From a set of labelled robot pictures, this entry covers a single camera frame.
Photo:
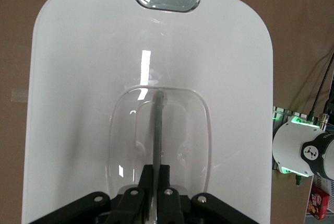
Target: screw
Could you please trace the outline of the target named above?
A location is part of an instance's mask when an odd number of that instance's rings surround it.
[[[171,189],[166,189],[164,192],[166,195],[172,195],[173,194],[173,190]]]
[[[137,191],[137,190],[132,190],[132,191],[130,192],[130,195],[136,195],[136,194],[138,194],[138,191]]]
[[[202,203],[207,202],[207,199],[206,199],[205,196],[199,196],[199,197],[197,198],[197,200],[198,200],[199,202],[202,202]]]
[[[102,201],[102,200],[103,200],[103,197],[102,197],[102,196],[97,196],[97,197],[94,198],[94,201],[95,201],[95,202],[100,202],[100,201]]]

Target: red package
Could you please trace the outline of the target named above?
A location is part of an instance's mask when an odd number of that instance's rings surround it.
[[[322,220],[326,216],[328,207],[329,194],[312,185],[309,195],[307,212],[313,215],[318,220]]]

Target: brown table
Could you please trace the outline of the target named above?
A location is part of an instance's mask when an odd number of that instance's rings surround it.
[[[334,0],[242,1],[261,16],[271,35],[274,105],[307,114],[334,46]],[[25,90],[33,25],[45,2],[0,0],[0,223],[21,223]],[[322,111],[328,96],[330,77],[315,116]],[[273,171],[271,223],[303,224],[310,185],[311,178],[296,187],[294,175]]]

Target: green light strip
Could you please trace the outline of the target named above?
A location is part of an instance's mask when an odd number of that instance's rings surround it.
[[[297,116],[295,116],[295,117],[292,119],[291,122],[292,122],[292,123],[295,123],[295,124],[304,125],[304,126],[311,126],[311,127],[319,128],[319,126],[310,124],[310,123],[308,123],[307,121],[304,121],[304,120],[300,119],[300,118],[297,117]]]
[[[298,175],[301,175],[301,176],[304,176],[304,177],[309,176],[309,175],[306,175],[306,174],[303,174],[303,173],[298,173],[296,171],[293,171],[293,170],[285,168],[285,167],[281,167],[281,169],[282,169],[282,173],[295,173],[295,174],[298,174]]]

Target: robot logo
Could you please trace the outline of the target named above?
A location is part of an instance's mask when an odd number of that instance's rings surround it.
[[[319,151],[315,146],[307,146],[304,148],[304,156],[309,160],[315,160],[319,156]]]

